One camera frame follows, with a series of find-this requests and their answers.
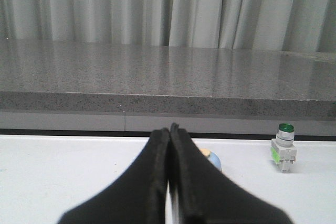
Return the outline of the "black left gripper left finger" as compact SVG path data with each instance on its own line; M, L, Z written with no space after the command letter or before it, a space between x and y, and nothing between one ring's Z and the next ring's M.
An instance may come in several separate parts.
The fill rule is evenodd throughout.
M59 223L165 223L168 129L154 130L129 168Z

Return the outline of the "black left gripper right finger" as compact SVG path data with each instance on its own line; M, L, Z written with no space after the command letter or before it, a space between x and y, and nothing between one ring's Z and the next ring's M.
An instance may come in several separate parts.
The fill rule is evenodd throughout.
M289 223L281 209L221 173L185 129L170 129L169 186L176 223Z

